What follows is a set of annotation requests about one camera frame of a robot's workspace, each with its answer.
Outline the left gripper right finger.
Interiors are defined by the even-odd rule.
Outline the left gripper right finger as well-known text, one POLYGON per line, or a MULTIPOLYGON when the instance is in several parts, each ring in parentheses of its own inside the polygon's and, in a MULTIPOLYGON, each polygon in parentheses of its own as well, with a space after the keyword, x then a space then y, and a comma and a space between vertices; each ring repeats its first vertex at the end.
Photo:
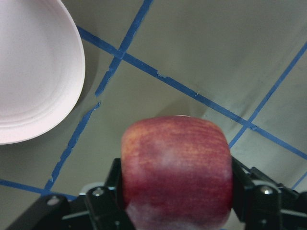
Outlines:
POLYGON ((305 230, 307 193, 278 183, 235 157, 229 208, 246 230, 305 230))

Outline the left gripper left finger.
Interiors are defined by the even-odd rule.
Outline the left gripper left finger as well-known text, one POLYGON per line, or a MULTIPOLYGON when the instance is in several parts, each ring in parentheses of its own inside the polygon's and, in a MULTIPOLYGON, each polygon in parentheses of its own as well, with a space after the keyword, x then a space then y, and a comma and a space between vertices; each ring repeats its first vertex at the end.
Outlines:
POLYGON ((132 230, 123 207, 121 160, 115 158, 103 185, 96 185, 69 201, 63 195, 37 199, 10 230, 132 230))

